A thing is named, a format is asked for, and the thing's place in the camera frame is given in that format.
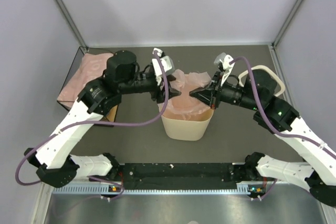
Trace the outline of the pink plastic trash bag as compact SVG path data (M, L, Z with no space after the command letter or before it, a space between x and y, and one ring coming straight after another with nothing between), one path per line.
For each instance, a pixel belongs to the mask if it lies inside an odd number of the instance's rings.
M171 87L181 94L169 99L163 116L168 119L184 121L203 121L209 107L198 99L191 97L190 92L209 84L211 77L207 72L190 72L185 74L177 69L173 76L176 80L170 82Z

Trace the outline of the cream plastic trash bin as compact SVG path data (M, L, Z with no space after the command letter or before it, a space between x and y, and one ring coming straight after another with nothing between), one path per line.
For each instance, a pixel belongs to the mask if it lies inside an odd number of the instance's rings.
M167 136L180 141L200 140L212 119L214 111L202 104L189 106L168 104L161 119Z

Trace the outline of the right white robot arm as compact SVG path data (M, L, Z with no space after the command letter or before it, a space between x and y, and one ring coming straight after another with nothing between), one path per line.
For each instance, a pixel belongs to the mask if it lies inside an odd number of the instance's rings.
M222 82L222 75L216 72L205 87L191 91L190 96L213 110L221 103L253 110L258 125L269 132L276 130L274 136L304 159L304 164L298 164L254 152L245 159L243 176L251 180L261 177L282 180L335 207L335 152L313 133L292 105L275 96L277 82L272 72L253 68L244 85Z

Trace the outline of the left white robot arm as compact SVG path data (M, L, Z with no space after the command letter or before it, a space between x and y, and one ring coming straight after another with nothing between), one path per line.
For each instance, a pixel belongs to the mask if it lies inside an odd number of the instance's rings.
M162 50L153 49L152 61L144 70L136 58L127 50L115 52L107 59L102 75L89 81L79 92L48 141L26 150L25 157L37 168L40 182L60 188L89 177L117 178L119 163L111 154L76 156L71 151L93 125L109 125L103 118L121 103L123 95L149 93L153 101L164 106L170 98L180 95L170 86L174 80L173 60Z

